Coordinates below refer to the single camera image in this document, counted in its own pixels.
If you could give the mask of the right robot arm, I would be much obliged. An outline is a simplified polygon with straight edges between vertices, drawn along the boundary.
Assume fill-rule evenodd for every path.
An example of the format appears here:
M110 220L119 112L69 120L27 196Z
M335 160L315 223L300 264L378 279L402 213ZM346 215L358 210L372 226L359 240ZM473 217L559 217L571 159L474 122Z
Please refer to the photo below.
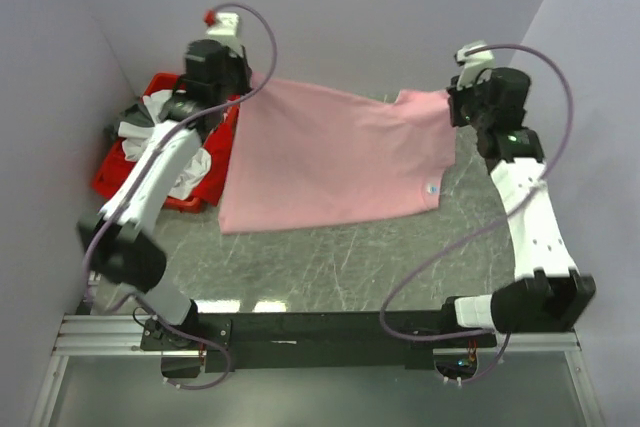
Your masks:
M548 187L541 176L545 155L537 133L524 126L531 86L522 71L484 69L464 88L451 85L455 127L471 126L504 210L514 252L514 280L490 295L453 300L441 318L444 342L460 346L474 329L501 333L560 333L574 328L596 293L581 275L562 239Z

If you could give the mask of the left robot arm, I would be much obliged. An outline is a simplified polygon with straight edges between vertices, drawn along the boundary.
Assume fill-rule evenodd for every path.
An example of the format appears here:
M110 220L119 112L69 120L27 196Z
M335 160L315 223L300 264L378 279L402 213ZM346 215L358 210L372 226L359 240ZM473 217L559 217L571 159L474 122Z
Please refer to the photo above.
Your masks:
M112 313L133 298L165 324L164 336L179 349L199 339L198 310L165 279L167 256L152 234L172 189L233 100L251 91L246 49L237 41L193 41L184 65L171 90L154 97L146 146L126 180L99 211L77 223L85 274L97 273L124 291L98 310Z

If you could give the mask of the pink t-shirt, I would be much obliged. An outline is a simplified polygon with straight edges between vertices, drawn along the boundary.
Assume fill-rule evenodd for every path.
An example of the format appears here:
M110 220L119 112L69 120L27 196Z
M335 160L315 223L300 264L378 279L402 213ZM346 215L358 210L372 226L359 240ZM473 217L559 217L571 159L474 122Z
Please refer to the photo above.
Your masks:
M443 90L402 90L385 103L272 79L240 106L219 228L283 231L434 210L455 145Z

